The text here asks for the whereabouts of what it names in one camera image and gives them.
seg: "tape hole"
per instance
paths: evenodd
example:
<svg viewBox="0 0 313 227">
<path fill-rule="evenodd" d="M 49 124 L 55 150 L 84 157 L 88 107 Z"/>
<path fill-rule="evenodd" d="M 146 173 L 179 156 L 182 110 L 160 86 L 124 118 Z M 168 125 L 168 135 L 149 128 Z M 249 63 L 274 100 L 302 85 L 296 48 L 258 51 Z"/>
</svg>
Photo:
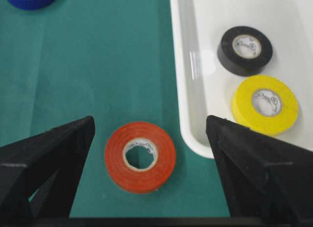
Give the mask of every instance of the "tape hole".
<svg viewBox="0 0 313 227">
<path fill-rule="evenodd" d="M 126 160 L 137 169 L 148 168 L 154 161 L 153 155 L 143 146 L 135 146 L 126 152 Z"/>
</svg>

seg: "tape roll core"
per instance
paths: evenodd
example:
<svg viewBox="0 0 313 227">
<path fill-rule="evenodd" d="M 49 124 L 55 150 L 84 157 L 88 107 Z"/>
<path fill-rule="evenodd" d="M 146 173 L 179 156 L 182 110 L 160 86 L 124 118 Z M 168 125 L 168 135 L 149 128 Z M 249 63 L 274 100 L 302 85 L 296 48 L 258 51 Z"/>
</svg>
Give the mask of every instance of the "tape roll core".
<svg viewBox="0 0 313 227">
<path fill-rule="evenodd" d="M 154 160 L 149 167 L 138 169 L 126 160 L 126 153 L 135 146 L 143 146 Z M 170 177 L 176 163 L 176 151 L 168 134 L 147 122 L 134 122 L 119 128 L 105 148 L 105 164 L 111 179 L 122 189 L 136 193 L 150 193 L 160 188 Z"/>
<path fill-rule="evenodd" d="M 290 128 L 298 116 L 298 103 L 281 81 L 256 75 L 244 80 L 231 102 L 235 120 L 250 129 L 275 136 Z"/>
<path fill-rule="evenodd" d="M 273 49 L 268 38 L 260 31 L 237 26 L 225 32 L 217 55 L 222 66 L 229 72 L 251 76 L 262 71 L 270 61 Z"/>
</svg>

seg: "green tablecloth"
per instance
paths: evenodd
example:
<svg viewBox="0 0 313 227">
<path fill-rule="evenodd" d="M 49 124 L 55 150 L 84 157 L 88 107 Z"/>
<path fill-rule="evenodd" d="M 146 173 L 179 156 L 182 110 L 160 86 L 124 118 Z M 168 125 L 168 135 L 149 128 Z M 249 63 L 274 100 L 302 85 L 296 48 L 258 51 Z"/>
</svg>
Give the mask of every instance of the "green tablecloth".
<svg viewBox="0 0 313 227">
<path fill-rule="evenodd" d="M 228 216 L 214 160 L 180 135 L 169 0 L 57 0 L 38 11 L 0 0 L 0 59 L 0 145 L 95 119 L 72 217 Z M 118 188 L 103 159 L 113 131 L 139 120 L 177 150 L 169 181 L 148 195 Z"/>
</svg>

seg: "white tray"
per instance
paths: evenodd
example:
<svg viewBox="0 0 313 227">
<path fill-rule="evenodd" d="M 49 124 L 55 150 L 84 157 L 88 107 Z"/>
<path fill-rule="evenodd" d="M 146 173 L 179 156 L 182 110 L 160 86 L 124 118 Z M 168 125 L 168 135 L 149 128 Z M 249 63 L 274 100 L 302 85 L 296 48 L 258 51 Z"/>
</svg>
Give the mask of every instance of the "white tray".
<svg viewBox="0 0 313 227">
<path fill-rule="evenodd" d="M 210 114 L 234 121 L 230 101 L 245 79 L 217 58 L 222 35 L 234 26 L 263 32 L 273 57 L 262 74 L 289 86 L 300 111 L 278 139 L 313 150 L 313 0 L 171 0 L 180 131 L 197 154 L 213 158 L 205 134 Z"/>
</svg>

